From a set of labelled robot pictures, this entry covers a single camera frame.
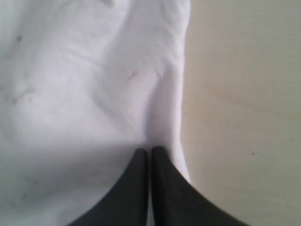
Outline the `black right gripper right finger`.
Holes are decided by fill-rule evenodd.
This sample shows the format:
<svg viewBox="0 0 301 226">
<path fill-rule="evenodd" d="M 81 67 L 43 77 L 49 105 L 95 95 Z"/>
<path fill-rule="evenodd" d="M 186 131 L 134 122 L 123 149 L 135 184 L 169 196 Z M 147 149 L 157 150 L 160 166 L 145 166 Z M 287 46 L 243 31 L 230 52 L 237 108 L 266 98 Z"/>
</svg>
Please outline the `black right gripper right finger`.
<svg viewBox="0 0 301 226">
<path fill-rule="evenodd" d="M 201 195 L 160 146 L 151 151 L 151 196 L 157 226 L 244 225 Z"/>
</svg>

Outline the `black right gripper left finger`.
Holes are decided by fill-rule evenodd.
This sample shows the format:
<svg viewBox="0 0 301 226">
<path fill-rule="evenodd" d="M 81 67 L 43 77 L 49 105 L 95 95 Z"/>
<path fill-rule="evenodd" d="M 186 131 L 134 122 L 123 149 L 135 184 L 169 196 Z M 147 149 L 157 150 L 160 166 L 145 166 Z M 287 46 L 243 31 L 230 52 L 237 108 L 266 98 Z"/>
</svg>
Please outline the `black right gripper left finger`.
<svg viewBox="0 0 301 226">
<path fill-rule="evenodd" d="M 71 226 L 145 226 L 148 216 L 148 154 L 137 149 L 113 188 Z"/>
</svg>

